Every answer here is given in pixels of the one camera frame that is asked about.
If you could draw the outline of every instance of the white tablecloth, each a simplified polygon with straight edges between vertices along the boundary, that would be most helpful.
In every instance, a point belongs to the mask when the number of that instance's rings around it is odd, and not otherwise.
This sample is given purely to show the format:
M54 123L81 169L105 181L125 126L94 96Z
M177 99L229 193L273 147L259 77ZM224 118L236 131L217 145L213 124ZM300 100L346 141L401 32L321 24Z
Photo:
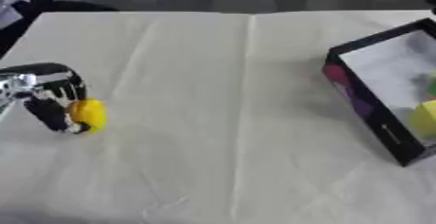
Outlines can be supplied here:
M0 65L70 65L109 123L56 134L17 105L0 124L0 216L436 223L436 158L400 168L320 73L329 48L426 17L44 15Z

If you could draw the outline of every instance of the yellow sponge ball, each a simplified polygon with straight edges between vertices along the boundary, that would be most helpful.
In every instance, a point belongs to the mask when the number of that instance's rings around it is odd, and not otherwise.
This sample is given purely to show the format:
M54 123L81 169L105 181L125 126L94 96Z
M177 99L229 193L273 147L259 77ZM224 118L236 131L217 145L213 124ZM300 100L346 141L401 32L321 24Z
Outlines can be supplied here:
M412 126L423 137L436 136L436 100L419 104L410 117Z
M67 109L74 122L91 126L90 132L101 130L106 125L106 108L101 100L89 97L72 102Z

